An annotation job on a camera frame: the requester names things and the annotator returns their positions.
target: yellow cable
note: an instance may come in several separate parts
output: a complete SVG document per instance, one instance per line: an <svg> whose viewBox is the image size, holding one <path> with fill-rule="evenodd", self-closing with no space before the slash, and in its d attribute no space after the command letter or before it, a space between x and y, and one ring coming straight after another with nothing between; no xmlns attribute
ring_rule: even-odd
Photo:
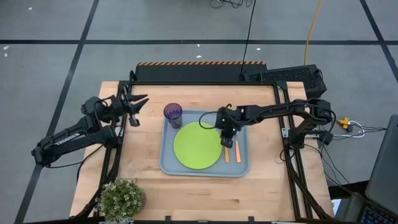
<svg viewBox="0 0 398 224"><path fill-rule="evenodd" d="M307 64L307 49L308 49L308 42L309 42L310 39L311 39L312 28L313 28L314 25L315 25L315 21L316 21L317 16L318 16L318 11L319 11L319 9L321 8L321 4L322 4L322 0L319 0L319 1L318 1L318 6L317 6L317 10L315 11L315 14L313 15L313 19L312 19L310 31L308 32L307 41L306 41L306 43L305 43L304 65Z"/></svg>

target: black cable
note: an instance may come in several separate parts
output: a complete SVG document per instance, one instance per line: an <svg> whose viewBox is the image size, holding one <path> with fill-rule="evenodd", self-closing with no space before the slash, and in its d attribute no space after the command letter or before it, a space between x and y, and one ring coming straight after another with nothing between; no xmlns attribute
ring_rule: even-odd
<svg viewBox="0 0 398 224"><path fill-rule="evenodd" d="M120 131L119 131L119 134L118 134L118 138L120 138L120 135L121 135L121 133L122 133L122 131L123 131L123 128L122 128L121 125L115 126L115 128L117 128L117 127L120 127L120 128L121 128ZM103 147L103 146L104 146L104 144L100 145L97 149L95 149L92 153L90 153L88 156L86 156L86 157L82 160L82 162L81 162L81 164L80 164L80 166L79 166L79 168L78 168L78 170L77 170L77 174L76 174L76 183L77 183L78 180L79 180L80 169L81 169L81 167L83 166L83 164L86 162L86 160L87 160L88 158L90 158L94 153L96 153L96 152L97 152L99 149L101 149L101 147Z"/></svg>
<svg viewBox="0 0 398 224"><path fill-rule="evenodd" d="M98 140L94 139L94 138L91 136L91 134L88 133L87 129L83 128L83 131L85 132L85 135L86 135L90 140L92 140L93 142L95 142L95 143L97 143L97 144L104 144L103 141L98 141Z"/></svg>
<svg viewBox="0 0 398 224"><path fill-rule="evenodd" d="M367 198L365 198L363 195L361 195L361 194L354 194L354 192L350 191L350 190L347 189L346 187L342 186L341 184L339 185L339 184L338 184L335 180L333 180L326 172L325 172L325 175L326 175L326 176L328 177L328 179L329 179L332 183L334 183L337 187L339 187L339 188L345 190L345 191L348 192L349 194L355 195L356 197L359 197L361 200L367 202L367 203L370 204L370 205L373 205L373 206L378 207L378 208L380 207L380 206L376 205L374 202L372 202L371 200L368 200Z"/></svg>
<svg viewBox="0 0 398 224"><path fill-rule="evenodd" d="M282 161L284 161L284 162L286 162L285 159L282 159L282 153L283 153L284 151L285 151L285 149L282 149L281 152L279 153L279 159L282 160ZM290 159L293 159L293 157L294 157L295 154L296 154L296 151L293 150L292 155L290 155Z"/></svg>
<svg viewBox="0 0 398 224"><path fill-rule="evenodd" d="M109 96L109 97L107 97L107 98L103 98L102 100L97 100L97 101L94 103L94 114L95 114L95 118L97 119L98 125L99 125L99 127L100 127L101 129L102 129L102 123L101 123L100 118L98 117L98 112L97 112L96 104L97 104L97 103L105 103L105 107L107 108L107 107L108 107L108 103L107 103L105 100L108 100L108 99L110 99L110 98L112 98L112 96Z"/></svg>
<svg viewBox="0 0 398 224"><path fill-rule="evenodd" d="M376 132L380 132L380 131L385 131L384 129L377 129L377 130L373 130L373 131L365 131L366 133L376 133ZM342 137L340 139L332 139L331 141L340 141L340 140L344 140L344 139L348 139L348 138L352 138L353 136L360 136L364 133L359 133L359 134L354 134L352 136L336 136L336 137Z"/></svg>
<svg viewBox="0 0 398 224"><path fill-rule="evenodd" d="M206 113L203 113L202 115L200 115L200 117L199 117L199 126L201 128L203 128L203 129L215 129L216 128L216 127L210 127L210 128L204 127L204 126L201 125L201 122L200 122L204 115L208 115L208 114L212 114L212 113L217 113L217 111L209 111L209 112L206 112Z"/></svg>
<svg viewBox="0 0 398 224"><path fill-rule="evenodd" d="M248 37L246 38L246 45L245 45L245 47L244 47L244 54L243 54L243 59L242 59L241 72L239 73L239 75L242 75L243 65L244 65L244 59L245 59L245 57L246 57L246 51L248 50L248 43L249 43L250 30L251 30L251 21L252 21L252 19L253 19L253 14L254 14L254 8L255 8L255 7L256 7L256 0L254 0L253 9L251 10Z"/></svg>
<svg viewBox="0 0 398 224"><path fill-rule="evenodd" d="M349 124L348 126L356 126L362 128L364 130L372 131L372 130L386 130L387 128L377 128L377 127L369 127L369 126L360 126L357 124Z"/></svg>
<svg viewBox="0 0 398 224"><path fill-rule="evenodd" d="M329 152L326 150L325 145L322 146L322 148L325 150L326 154L328 155L331 164L333 165L333 167L336 169L336 171L342 176L342 178L345 179L345 181L347 181L348 184L350 184L350 182L347 180L347 178L340 172L340 170L337 169L337 167L335 166L335 163L333 162L333 159L331 159Z"/></svg>
<svg viewBox="0 0 398 224"><path fill-rule="evenodd" d="M64 168L64 167L74 166L74 165L77 165L77 164L81 164L81 162L75 162L75 163L72 163L72 164L67 164L67 165L62 165L62 166L55 166L55 167L46 166L46 168L58 169L58 168Z"/></svg>
<svg viewBox="0 0 398 224"><path fill-rule="evenodd" d="M238 3L233 2L232 0L210 0L209 5L210 5L210 7L212 7L213 9L218 9L218 8L224 6L224 2L230 3L234 9L237 9L237 8L239 8L240 6L243 5L243 0L239 0ZM246 0L246 3L245 3L246 7L250 7L251 4L252 4L252 2L253 2L253 0Z"/></svg>
<svg viewBox="0 0 398 224"><path fill-rule="evenodd" d="M88 156L86 156L86 157L80 162L80 165L79 165L79 168L77 169L77 174L76 174L76 183L77 183L78 180L79 180L80 169L81 169L81 167L83 166L84 162L86 162L86 160L87 160L88 158L90 158L92 155L94 155L94 153L98 152L98 150L100 150L103 146L104 146L104 144L100 145L98 148L96 148L92 153L90 153Z"/></svg>
<svg viewBox="0 0 398 224"><path fill-rule="evenodd" d="M330 170L332 171L333 175L335 176L335 179L336 179L336 180L339 182L339 184L341 185L340 181L337 179L337 175L336 175L335 171L333 170L333 168L331 167L331 165L325 160L325 158L323 158L323 155L322 155L322 153L319 151L319 149L317 149L317 148L315 148L315 147L313 147L313 146L310 146L310 145L308 145L308 144L304 144L304 146L308 146L308 147L310 147L311 149L314 149L314 150L316 150L316 151L319 153L319 155L320 155L320 157L321 157L321 160L323 160L323 161L329 166Z"/></svg>
<svg viewBox="0 0 398 224"><path fill-rule="evenodd" d="M335 127L335 123L336 123L336 119L337 119L336 113L334 111L332 111L331 109L324 108L322 106L318 106L318 105L311 105L311 106L316 107L316 108L322 108L322 109L327 110L332 113L334 118L332 119L332 123L331 123L330 129L329 129L329 133L331 133L331 130Z"/></svg>

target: black metal frame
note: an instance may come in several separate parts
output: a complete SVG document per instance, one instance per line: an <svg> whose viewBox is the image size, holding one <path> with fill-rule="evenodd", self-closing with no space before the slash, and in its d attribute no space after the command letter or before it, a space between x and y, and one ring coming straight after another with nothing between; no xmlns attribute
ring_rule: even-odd
<svg viewBox="0 0 398 224"><path fill-rule="evenodd" d="M184 83L177 83L177 82L139 82L136 81L134 82L132 85L261 85L261 86L272 86L274 89L274 94L275 94L275 103L276 104L280 104L280 96L279 96L279 87L281 87L281 89L283 90L283 94L284 94L284 100L285 102L289 102L289 93L287 91L287 85L286 82L277 82L277 83L257 83L257 82L184 82ZM123 132L125 129L125 125L126 122L124 121L124 123L122 123L123 125ZM280 131L281 131L281 136L282 136L282 128L285 127L285 123L284 123L284 119L282 117L279 118L279 126L280 126ZM294 121L293 121L293 117L289 116L289 126L290 127L294 127ZM282 144L283 144L283 148L284 148L284 152L285 152L285 158L286 158L286 166L288 162L292 162L290 159L290 155L289 155L289 150L287 145L285 144L285 141L282 140ZM111 155L111 149L106 149L106 153L105 153L105 158L104 158L104 165L101 171L101 181L100 181L100 185L104 184L104 178L106 177L106 174L108 172L108 164L109 164L109 160L110 160L110 155ZM301 155L300 155L300 150L296 150L295 152L295 158L296 158L296 163L297 163L297 170L298 170L298 174L300 176L300 179L303 181L304 185L307 186L307 183L305 181L305 174L304 174L304 168L303 168L303 164L302 164L302 159L301 159ZM115 157L114 160L114 165L117 164L119 165L120 162L120 157ZM301 216L300 216L300 207L299 207L299 200L297 198L297 191L296 191L296 187L295 187L295 182L293 181L293 179L289 176L289 186L290 186L290 193L292 195L292 204L293 204L293 210L294 210L294 217L296 220L298 220ZM305 204L305 211L307 214L307 218L313 218L312 216L312 209L311 206L309 204L309 202L304 198L304 204ZM157 223L157 221L139 221L140 223Z"/></svg>
<svg viewBox="0 0 398 224"><path fill-rule="evenodd" d="M132 86L133 85L255 85L255 86L272 86L274 89L274 94L275 94L275 103L280 104L280 95L279 95L279 88L282 89L282 92L284 94L284 101L287 103L289 102L289 93L287 91L287 84L286 82L275 82L275 83L258 83L258 82L140 82L140 81L119 81L118 85L118 93L117 96L121 94L122 87L123 85L129 85L128 91L132 91ZM103 184L108 183L112 181L114 178L117 177L118 170L119 170L119 163L120 163L120 158L121 158L121 150L123 147L123 140L124 140L124 132L125 132L125 127L126 127L126 118L127 116L123 116L122 121L121 121L121 126L123 129L123 135L121 136L121 146L117 147L116 150L116 155L114 158L113 166L110 170L108 170L108 166L110 163L110 158L111 158L111 151L113 149L111 148L106 148L106 153L103 161L103 167L101 171L101 178L99 182L99 189L93 196L93 198L90 200L89 204L85 207L85 209L77 216L69 220L54 220L51 222L62 222L62 223L92 223L92 222L100 222L103 220L103 217L99 217L98 213L95 213L94 217L88 218L88 215L92 211L94 204L92 201L96 198L96 196L100 192L100 188ZM288 116L289 119L289 126L294 127L294 121L292 116ZM280 131L281 131L281 140L283 144L283 150L285 153L285 160L286 160L286 166L288 167L289 164L292 163L292 160L290 158L290 153L288 150L288 146L286 145L286 142L284 141L282 137L282 128L285 127L285 122L284 118L280 117L279 118L279 126L280 126ZM306 185L305 182L305 174L303 170L303 164L302 164L302 159L300 155L300 150L295 151L295 159L297 163L297 171L300 176L301 181L303 181L304 186ZM300 207L299 207L299 200L297 197L297 191L296 191L296 184L294 180L289 176L289 187L290 187L290 193L292 196L292 205L293 205L293 210L294 210L294 217L296 222L297 221L306 221L306 222L313 222L313 223L332 223L331 221L326 221L326 220L316 220L313 219L312 217L312 209L309 204L309 202L305 199L304 197L304 204L305 204L305 211L307 218L302 218L300 215ZM144 223L144 224L155 224L155 223L192 223L192 222L199 222L197 220L190 220L190 221L171 221L170 217L165 217L165 220L135 220L134 223ZM233 222L227 222L227 221L208 221L207 223L270 223L270 222L257 222L254 220L254 217L248 217L247 222L241 222L241 221L233 221Z"/></svg>

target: yellow connector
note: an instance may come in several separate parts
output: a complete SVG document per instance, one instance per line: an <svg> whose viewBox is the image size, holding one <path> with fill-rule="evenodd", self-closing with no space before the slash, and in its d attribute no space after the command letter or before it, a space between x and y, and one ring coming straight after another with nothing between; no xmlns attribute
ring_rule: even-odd
<svg viewBox="0 0 398 224"><path fill-rule="evenodd" d="M349 119L347 117L345 117L344 119L338 120L337 122L343 127L343 129L345 129L345 130L348 129Z"/></svg>

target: white sticker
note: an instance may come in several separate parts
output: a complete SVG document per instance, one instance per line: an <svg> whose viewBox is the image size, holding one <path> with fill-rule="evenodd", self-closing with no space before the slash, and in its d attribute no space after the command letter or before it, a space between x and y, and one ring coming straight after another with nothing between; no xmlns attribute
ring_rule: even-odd
<svg viewBox="0 0 398 224"><path fill-rule="evenodd" d="M120 126L116 126L114 128L114 132L118 135L118 136L123 136L123 128Z"/></svg>
<svg viewBox="0 0 398 224"><path fill-rule="evenodd" d="M333 199L331 201L331 206L333 208L333 213L336 215L338 206L340 205L341 199Z"/></svg>

